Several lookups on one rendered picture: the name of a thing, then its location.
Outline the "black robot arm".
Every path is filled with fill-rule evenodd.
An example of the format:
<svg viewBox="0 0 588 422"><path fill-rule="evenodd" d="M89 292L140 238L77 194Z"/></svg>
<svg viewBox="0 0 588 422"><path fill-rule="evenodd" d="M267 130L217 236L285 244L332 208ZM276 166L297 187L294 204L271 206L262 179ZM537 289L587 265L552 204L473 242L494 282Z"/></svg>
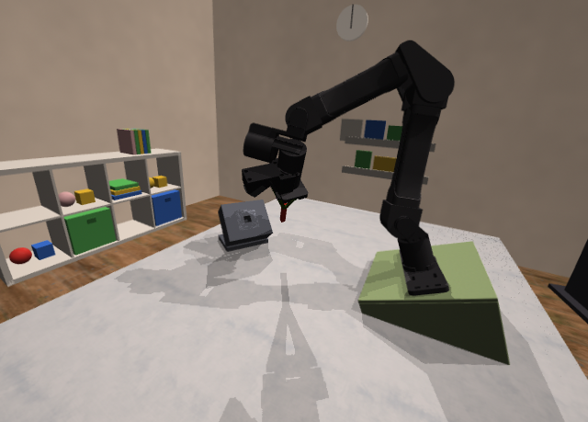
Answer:
<svg viewBox="0 0 588 422"><path fill-rule="evenodd" d="M410 72L406 81L405 68ZM308 134L397 88L404 111L401 140L379 219L392 236L399 238L408 293L417 296L448 292L428 233L419 226L423 212L419 206L435 126L454 85L453 74L441 62L415 41L403 42L395 53L362 73L291 105L285 117L287 131L251 123L243 154L270 164L242 169L245 192L255 198L273 184L278 195L292 192L296 176L281 173L277 165L284 172L297 174L304 165L307 147L303 142Z"/></svg>

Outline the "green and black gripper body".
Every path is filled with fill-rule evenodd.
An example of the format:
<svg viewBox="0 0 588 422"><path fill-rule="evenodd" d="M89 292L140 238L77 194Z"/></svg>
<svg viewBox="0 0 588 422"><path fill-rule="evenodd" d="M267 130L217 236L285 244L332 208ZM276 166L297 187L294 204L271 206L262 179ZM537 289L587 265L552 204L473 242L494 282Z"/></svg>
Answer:
<svg viewBox="0 0 588 422"><path fill-rule="evenodd" d="M277 199L278 200L282 200L282 203L289 203L291 200L294 199L305 199L308 197L308 191L307 189L304 187L303 183L301 182L300 178L301 178L301 173L302 173L302 169L297 173L297 174L289 174L287 172L282 171L278 165L277 165L278 170L288 176L296 176L295 178L295 183L294 183L294 189L292 192L286 193L286 194L282 194L282 195L278 195L277 190L274 186L274 184L271 186L272 189L274 190Z"/></svg>

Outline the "grey sloped panel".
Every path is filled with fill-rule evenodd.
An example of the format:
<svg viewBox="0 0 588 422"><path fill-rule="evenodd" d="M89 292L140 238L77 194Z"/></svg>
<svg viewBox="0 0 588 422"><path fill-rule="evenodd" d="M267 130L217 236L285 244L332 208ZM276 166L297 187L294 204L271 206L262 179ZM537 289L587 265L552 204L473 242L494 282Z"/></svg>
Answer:
<svg viewBox="0 0 588 422"><path fill-rule="evenodd" d="M218 214L219 239L227 252L266 244L273 233L264 200L222 204Z"/></svg>

